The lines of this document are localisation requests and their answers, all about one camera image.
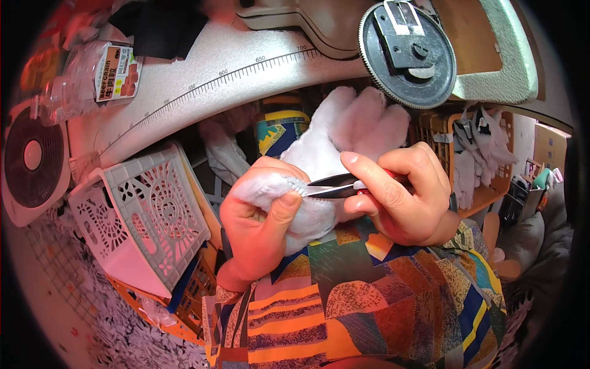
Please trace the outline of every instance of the white plastic basket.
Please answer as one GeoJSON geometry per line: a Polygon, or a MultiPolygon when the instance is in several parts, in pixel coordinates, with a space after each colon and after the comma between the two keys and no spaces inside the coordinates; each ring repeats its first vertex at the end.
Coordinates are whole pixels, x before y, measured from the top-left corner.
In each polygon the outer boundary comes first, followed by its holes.
{"type": "Polygon", "coordinates": [[[69,197],[76,222],[110,276],[170,298],[211,232],[199,209],[182,148],[95,169],[69,197]],[[104,195],[108,193],[112,207],[104,195]]]}

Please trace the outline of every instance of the colorful patterned shirt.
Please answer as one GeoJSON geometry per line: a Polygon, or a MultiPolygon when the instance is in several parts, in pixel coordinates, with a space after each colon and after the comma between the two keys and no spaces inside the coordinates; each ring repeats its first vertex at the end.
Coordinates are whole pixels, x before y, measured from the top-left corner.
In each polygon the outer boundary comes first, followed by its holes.
{"type": "Polygon", "coordinates": [[[484,368],[506,307],[477,224],[442,247],[392,244],[371,221],[339,225],[244,293],[203,298],[212,368],[317,368],[379,355],[408,368],[484,368]]]}

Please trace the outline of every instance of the white stuffed toy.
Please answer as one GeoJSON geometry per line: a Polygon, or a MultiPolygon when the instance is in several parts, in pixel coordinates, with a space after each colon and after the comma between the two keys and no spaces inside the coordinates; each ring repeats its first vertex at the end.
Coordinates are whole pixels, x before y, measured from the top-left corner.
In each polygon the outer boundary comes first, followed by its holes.
{"type": "MultiPolygon", "coordinates": [[[[358,97],[351,87],[338,87],[322,102],[309,129],[283,152],[281,160],[299,167],[311,181],[347,173],[341,151],[354,151],[376,161],[382,154],[406,141],[409,114],[400,105],[386,106],[379,90],[366,88],[358,97]]],[[[231,190],[242,201],[268,212],[273,200],[291,190],[307,193],[302,180],[271,174],[256,177],[231,190]]],[[[351,220],[344,212],[344,199],[303,197],[289,227],[285,256],[295,254],[336,224],[351,220]]]]}

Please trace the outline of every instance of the cardboard box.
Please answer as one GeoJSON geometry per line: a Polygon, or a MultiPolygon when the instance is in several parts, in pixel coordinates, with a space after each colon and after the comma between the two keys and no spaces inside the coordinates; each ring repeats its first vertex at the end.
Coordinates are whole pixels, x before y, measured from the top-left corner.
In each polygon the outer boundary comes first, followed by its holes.
{"type": "Polygon", "coordinates": [[[533,160],[545,163],[545,167],[551,170],[559,168],[565,173],[565,151],[568,148],[567,139],[571,135],[557,128],[535,124],[535,154],[533,160]]]}

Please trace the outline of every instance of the gear wheel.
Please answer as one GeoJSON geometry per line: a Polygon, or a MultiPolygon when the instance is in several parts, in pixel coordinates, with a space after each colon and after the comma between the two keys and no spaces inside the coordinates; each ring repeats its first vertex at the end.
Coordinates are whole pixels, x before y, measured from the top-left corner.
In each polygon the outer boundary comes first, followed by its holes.
{"type": "Polygon", "coordinates": [[[387,61],[372,16],[380,6],[385,6],[384,2],[370,7],[359,25],[360,56],[374,83],[387,96],[408,107],[432,109],[443,104],[451,95],[457,77],[457,61],[447,35],[425,12],[414,6],[425,36],[444,52],[435,61],[433,76],[427,79],[413,78],[409,75],[408,68],[397,69],[387,61]]]}

